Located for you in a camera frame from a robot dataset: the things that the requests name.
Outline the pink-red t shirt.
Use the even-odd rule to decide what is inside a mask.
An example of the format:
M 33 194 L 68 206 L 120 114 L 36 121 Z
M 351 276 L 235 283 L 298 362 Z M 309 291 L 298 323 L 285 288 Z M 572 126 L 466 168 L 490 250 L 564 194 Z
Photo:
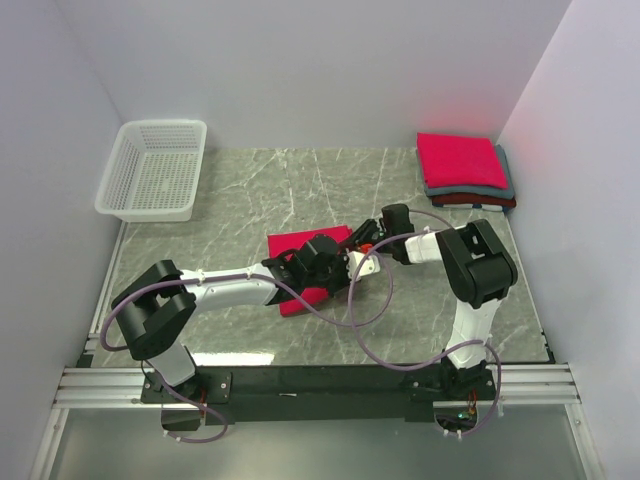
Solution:
M 347 225 L 339 225 L 316 230 L 270 234 L 267 236 L 268 256 L 275 258 L 287 250 L 300 249 L 305 242 L 318 234 L 324 234 L 336 242 L 340 242 L 345 240 L 351 233 L 352 229 Z M 301 293 L 301 297 L 310 305 L 315 306 L 328 299 L 329 294 L 322 288 L 307 288 Z M 279 305 L 279 312 L 282 317 L 298 315 L 303 311 L 305 311 L 305 307 L 299 300 L 289 300 Z

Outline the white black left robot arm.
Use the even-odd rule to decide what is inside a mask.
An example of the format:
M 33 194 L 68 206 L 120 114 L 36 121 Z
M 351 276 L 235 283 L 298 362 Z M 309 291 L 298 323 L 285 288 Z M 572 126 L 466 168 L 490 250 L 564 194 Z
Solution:
M 200 388 L 196 364 L 178 340 L 191 317 L 238 306 L 272 306 L 299 299 L 308 289 L 333 295 L 351 281 L 349 254 L 319 234 L 249 267 L 217 272 L 180 270 L 163 260 L 145 271 L 112 303 L 115 321 L 131 357 L 149 364 L 176 401 Z

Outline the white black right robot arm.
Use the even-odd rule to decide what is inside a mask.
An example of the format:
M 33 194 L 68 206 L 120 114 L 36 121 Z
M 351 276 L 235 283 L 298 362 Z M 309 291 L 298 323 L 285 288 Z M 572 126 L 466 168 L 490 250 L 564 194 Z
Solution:
M 379 253 L 403 265 L 440 261 L 456 297 L 450 339 L 442 353 L 413 365 L 389 363 L 374 354 L 361 336 L 356 340 L 371 360 L 389 370 L 423 372 L 436 367 L 439 389 L 449 398 L 460 399 L 486 385 L 496 387 L 486 354 L 495 352 L 489 345 L 495 314 L 518 281 L 515 262 L 486 220 L 418 231 L 410 221 L 411 213 L 405 204 L 386 206 L 380 220 L 367 220 L 341 243 L 349 255 L 348 297 L 353 297 L 365 263 Z

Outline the folded blue white t shirt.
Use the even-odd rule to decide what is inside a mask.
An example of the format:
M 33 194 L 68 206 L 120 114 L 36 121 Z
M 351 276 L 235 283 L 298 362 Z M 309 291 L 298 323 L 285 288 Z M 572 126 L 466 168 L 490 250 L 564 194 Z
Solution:
M 481 204 L 481 203 L 472 204 L 472 208 L 474 208 L 474 209 L 482 209 L 482 210 L 486 210 L 486 211 L 493 211 L 493 212 L 503 212 L 503 210 L 504 210 L 504 207 L 502 205 Z

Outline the folded dark red t shirt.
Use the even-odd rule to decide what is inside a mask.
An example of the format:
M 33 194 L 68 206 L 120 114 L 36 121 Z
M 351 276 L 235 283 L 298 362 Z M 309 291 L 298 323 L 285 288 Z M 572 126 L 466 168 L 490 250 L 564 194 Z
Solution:
M 447 194 L 436 195 L 431 197 L 431 202 L 436 207 L 441 208 L 472 208 L 472 204 L 494 204 L 502 205 L 504 207 L 503 213 L 509 212 L 517 206 L 517 202 L 514 198 L 504 199 L 486 195 L 478 194 Z

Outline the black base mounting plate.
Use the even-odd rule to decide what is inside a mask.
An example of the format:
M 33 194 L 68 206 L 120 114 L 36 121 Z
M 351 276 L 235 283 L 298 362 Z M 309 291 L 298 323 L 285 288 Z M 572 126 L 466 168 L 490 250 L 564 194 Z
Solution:
M 439 389 L 438 369 L 399 372 L 380 365 L 199 367 L 177 388 L 192 401 L 203 401 L 229 423 L 402 419 L 434 422 L 441 401 L 489 401 L 488 385 L 464 395 Z

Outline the white plastic basket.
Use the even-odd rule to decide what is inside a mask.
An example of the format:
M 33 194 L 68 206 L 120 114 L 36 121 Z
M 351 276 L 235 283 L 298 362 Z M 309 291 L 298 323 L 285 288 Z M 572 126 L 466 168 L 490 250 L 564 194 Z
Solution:
M 200 120 L 140 120 L 116 136 L 95 210 L 127 223 L 191 219 L 207 125 Z

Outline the aluminium frame rail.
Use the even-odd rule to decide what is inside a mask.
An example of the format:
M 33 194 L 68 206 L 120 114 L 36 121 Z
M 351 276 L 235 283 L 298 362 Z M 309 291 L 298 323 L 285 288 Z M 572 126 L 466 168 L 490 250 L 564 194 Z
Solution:
M 378 365 L 212 366 L 202 368 L 193 387 L 181 387 L 191 399 L 230 405 L 242 397 L 301 399 L 305 396 L 396 395 L 427 402 L 475 399 L 485 404 L 577 404 L 580 395 L 566 365 L 507 364 L 476 374 L 440 374 L 436 367 L 398 372 Z M 135 368 L 70 368 L 64 371 L 56 408 L 127 408 L 176 403 L 153 371 Z

